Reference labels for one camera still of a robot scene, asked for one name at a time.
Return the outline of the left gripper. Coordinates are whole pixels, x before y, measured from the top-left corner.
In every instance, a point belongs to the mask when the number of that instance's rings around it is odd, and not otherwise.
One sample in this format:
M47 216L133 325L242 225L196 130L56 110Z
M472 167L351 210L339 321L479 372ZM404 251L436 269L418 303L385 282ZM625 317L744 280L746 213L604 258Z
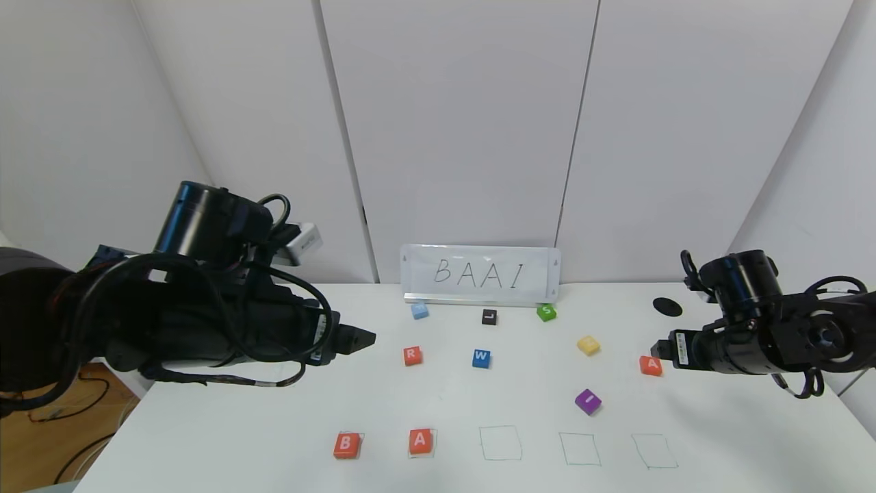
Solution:
M249 301L245 303L245 346L253 361L320 363L320 353L331 339L337 323L314 300L293 302ZM338 355L352 355L376 342L370 331L340 324Z

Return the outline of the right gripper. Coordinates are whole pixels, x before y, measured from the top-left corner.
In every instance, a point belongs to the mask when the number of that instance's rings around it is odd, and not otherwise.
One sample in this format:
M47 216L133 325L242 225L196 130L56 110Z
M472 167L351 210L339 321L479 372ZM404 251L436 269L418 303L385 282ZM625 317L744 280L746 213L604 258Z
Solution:
M650 356L661 361L672 361L678 369L728 372L723 358L723 334L716 331L672 331L669 340L658 340Z

